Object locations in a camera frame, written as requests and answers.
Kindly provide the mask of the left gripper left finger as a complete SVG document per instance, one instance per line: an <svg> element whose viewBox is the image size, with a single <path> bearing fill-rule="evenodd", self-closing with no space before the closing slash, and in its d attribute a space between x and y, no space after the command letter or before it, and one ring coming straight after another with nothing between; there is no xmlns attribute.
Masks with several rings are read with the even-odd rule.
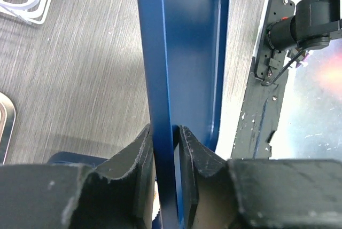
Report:
<svg viewBox="0 0 342 229"><path fill-rule="evenodd" d="M152 137L146 126L111 159L1 166L1 228L151 228Z"/></svg>

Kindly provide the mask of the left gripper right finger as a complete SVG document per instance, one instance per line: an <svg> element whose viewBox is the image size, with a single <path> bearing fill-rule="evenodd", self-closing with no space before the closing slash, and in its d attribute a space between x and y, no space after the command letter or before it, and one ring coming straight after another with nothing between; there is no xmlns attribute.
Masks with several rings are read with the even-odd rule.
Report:
<svg viewBox="0 0 342 229"><path fill-rule="evenodd" d="M185 228L341 228L341 162L224 160L178 135Z"/></svg>

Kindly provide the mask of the navy blue lid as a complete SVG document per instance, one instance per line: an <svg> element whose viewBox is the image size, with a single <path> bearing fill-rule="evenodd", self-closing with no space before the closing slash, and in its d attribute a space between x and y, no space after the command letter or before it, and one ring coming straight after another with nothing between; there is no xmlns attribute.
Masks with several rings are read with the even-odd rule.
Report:
<svg viewBox="0 0 342 229"><path fill-rule="evenodd" d="M178 128L214 151L229 0L137 0L162 228L184 228Z"/></svg>

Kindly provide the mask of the navy blue box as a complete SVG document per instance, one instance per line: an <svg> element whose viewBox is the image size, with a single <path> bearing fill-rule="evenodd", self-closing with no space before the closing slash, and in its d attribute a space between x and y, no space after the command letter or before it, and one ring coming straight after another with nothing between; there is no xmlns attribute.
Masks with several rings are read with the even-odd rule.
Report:
<svg viewBox="0 0 342 229"><path fill-rule="evenodd" d="M58 152L52 155L47 164L86 164L93 168L99 166L103 162L107 161L106 158L95 157L84 154L76 154L72 152Z"/></svg>

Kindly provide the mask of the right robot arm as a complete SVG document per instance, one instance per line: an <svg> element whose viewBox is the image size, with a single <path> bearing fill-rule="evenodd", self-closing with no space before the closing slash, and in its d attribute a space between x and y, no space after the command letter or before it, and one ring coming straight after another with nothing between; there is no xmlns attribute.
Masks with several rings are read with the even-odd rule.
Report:
<svg viewBox="0 0 342 229"><path fill-rule="evenodd" d="M323 49L341 38L340 0L269 0L263 25L268 50Z"/></svg>

